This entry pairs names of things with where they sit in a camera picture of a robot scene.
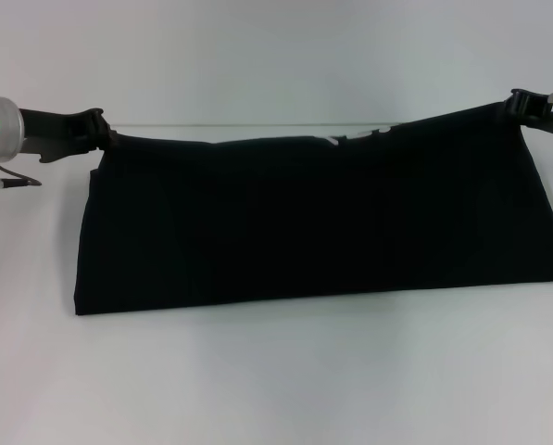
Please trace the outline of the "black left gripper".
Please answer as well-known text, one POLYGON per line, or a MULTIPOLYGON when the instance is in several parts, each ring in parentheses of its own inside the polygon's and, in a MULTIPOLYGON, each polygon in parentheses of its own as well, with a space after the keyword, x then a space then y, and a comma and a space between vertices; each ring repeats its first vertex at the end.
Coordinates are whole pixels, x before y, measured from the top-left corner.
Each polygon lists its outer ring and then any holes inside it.
POLYGON ((101 108, 75 114, 56 114, 21 109, 24 141, 20 152, 40 156, 41 163, 52 163, 70 156, 107 150, 118 143, 101 108))

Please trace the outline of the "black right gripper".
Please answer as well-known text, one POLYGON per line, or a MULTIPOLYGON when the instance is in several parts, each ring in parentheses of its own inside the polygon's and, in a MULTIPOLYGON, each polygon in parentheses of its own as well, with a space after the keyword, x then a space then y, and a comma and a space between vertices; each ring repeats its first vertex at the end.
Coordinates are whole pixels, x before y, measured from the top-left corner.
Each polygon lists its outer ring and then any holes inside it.
POLYGON ((553 93, 533 97, 529 116, 531 98, 532 93, 527 90, 512 89, 509 97, 509 117, 519 123, 527 121, 528 127, 553 134, 553 93))

